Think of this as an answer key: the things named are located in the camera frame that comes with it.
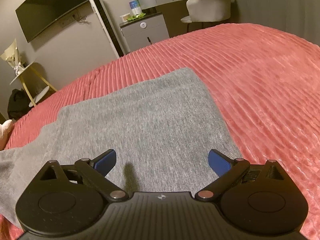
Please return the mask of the grey sweatpants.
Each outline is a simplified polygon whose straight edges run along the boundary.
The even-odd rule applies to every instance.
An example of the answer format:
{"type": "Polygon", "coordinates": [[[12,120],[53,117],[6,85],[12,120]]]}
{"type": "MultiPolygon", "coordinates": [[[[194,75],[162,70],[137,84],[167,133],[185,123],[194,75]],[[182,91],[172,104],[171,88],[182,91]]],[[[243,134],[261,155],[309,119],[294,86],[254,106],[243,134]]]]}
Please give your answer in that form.
{"type": "Polygon", "coordinates": [[[18,224],[16,202],[47,161],[73,164],[109,149],[117,163],[107,178],[128,193],[196,193],[217,178],[210,150],[241,156],[205,84],[181,68],[63,107],[34,141],[2,151],[1,214],[18,224]]]}

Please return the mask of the red ribbed bedspread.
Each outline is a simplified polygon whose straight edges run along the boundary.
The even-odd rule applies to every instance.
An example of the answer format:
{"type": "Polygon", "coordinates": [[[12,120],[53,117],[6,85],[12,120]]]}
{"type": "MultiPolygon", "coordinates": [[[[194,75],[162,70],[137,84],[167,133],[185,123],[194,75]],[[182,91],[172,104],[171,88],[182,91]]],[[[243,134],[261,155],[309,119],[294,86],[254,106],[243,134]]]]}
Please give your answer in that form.
{"type": "Polygon", "coordinates": [[[319,47],[258,24],[222,24],[158,42],[73,81],[20,119],[1,152],[11,163],[62,107],[182,67],[207,86],[240,152],[278,159],[304,193],[302,232],[319,239],[319,47]]]}

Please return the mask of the cream pillow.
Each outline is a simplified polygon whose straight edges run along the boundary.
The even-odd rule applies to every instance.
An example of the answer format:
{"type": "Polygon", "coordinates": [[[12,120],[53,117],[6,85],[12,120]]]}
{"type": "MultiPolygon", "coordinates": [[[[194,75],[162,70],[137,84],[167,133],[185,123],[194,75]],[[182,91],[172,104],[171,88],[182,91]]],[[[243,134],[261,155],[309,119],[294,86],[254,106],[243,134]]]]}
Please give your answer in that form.
{"type": "Polygon", "coordinates": [[[14,122],[12,120],[6,120],[3,124],[0,124],[0,150],[4,150],[8,139],[9,134],[12,131],[14,122]]]}

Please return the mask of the gold leg side table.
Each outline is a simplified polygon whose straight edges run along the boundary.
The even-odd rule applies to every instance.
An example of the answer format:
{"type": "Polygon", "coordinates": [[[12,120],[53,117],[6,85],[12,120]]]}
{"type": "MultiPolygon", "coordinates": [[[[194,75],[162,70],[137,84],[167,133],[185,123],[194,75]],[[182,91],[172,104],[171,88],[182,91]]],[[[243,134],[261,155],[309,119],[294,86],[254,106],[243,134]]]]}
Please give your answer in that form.
{"type": "Polygon", "coordinates": [[[44,100],[49,95],[49,92],[57,92],[57,89],[37,70],[39,66],[35,61],[24,66],[9,83],[9,85],[13,85],[18,81],[22,85],[22,89],[29,99],[29,108],[35,107],[44,100]]]}

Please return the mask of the black bag on floor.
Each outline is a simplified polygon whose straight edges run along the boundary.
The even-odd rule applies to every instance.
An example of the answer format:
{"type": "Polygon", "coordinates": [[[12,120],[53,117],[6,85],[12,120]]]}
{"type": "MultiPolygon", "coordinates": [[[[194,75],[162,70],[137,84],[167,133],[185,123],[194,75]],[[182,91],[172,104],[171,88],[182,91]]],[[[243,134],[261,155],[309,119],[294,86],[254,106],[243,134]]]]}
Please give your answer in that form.
{"type": "Polygon", "coordinates": [[[7,113],[9,119],[19,120],[30,111],[29,97],[23,89],[13,89],[9,98],[7,113]]]}

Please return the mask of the grey bedside cabinet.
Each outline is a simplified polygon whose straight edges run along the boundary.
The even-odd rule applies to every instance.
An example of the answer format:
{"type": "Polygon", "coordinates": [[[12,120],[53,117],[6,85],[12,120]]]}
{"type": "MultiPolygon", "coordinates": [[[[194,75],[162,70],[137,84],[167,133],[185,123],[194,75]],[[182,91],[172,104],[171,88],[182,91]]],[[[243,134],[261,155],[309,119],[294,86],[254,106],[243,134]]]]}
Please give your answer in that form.
{"type": "Polygon", "coordinates": [[[170,38],[161,12],[120,24],[131,52],[170,38]]]}

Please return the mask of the wrapped flower bouquet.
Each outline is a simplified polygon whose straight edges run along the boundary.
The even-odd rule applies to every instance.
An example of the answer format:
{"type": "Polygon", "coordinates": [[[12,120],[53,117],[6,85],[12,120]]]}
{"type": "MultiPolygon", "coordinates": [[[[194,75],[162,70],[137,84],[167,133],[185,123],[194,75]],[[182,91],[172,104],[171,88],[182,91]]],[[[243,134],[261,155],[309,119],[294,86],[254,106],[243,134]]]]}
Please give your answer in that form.
{"type": "Polygon", "coordinates": [[[9,66],[15,71],[15,75],[18,76],[24,71],[22,64],[22,57],[18,50],[17,41],[14,39],[12,44],[1,55],[1,59],[9,64],[9,66]]]}

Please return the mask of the white upholstered chair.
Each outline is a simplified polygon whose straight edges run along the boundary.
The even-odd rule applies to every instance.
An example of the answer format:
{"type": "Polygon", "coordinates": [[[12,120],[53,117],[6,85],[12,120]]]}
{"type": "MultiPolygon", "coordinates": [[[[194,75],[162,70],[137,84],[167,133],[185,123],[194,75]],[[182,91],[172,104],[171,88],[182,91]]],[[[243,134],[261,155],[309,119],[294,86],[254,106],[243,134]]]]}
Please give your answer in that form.
{"type": "Polygon", "coordinates": [[[182,18],[181,22],[191,23],[217,23],[231,17],[232,0],[187,0],[186,6],[189,15],[182,18]]]}

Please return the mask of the white blue box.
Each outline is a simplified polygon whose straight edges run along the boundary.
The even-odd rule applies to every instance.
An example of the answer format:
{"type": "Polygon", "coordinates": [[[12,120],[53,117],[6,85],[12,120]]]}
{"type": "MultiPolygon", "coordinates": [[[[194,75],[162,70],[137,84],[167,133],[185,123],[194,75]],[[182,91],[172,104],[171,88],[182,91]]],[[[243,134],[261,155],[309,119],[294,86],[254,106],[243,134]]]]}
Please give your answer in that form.
{"type": "Polygon", "coordinates": [[[133,15],[137,16],[142,13],[142,9],[140,7],[139,0],[134,0],[134,1],[129,2],[129,6],[131,8],[133,15]]]}

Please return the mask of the white tower fan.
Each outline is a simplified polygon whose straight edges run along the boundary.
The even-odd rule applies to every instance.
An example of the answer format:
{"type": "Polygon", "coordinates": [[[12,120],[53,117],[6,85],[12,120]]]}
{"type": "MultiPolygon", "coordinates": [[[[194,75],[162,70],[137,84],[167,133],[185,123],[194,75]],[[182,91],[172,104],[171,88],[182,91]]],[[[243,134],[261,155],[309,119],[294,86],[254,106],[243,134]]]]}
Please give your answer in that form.
{"type": "Polygon", "coordinates": [[[112,24],[110,16],[108,15],[107,9],[103,3],[103,0],[89,0],[93,12],[96,14],[101,27],[106,34],[110,46],[116,56],[116,58],[121,58],[125,55],[123,46],[120,43],[120,39],[116,33],[116,30],[112,24]]]}

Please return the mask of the grey vanity desk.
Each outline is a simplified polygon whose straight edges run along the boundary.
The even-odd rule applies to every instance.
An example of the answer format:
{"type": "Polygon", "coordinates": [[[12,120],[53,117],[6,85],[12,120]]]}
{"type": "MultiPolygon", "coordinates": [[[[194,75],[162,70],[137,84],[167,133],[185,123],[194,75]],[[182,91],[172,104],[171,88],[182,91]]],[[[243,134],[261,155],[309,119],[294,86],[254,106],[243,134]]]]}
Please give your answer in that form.
{"type": "Polygon", "coordinates": [[[186,32],[186,24],[181,22],[181,18],[188,15],[186,1],[187,0],[139,0],[139,3],[143,10],[161,12],[169,36],[174,37],[186,32]]]}

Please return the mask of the black wall television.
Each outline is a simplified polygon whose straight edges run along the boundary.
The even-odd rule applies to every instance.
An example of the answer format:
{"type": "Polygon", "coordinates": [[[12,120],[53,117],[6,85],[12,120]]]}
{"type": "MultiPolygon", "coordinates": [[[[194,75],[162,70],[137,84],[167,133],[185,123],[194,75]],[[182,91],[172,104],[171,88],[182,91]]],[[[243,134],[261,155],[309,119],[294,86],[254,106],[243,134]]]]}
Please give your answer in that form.
{"type": "Polygon", "coordinates": [[[16,16],[27,42],[31,42],[54,22],[88,0],[25,0],[16,16]]]}

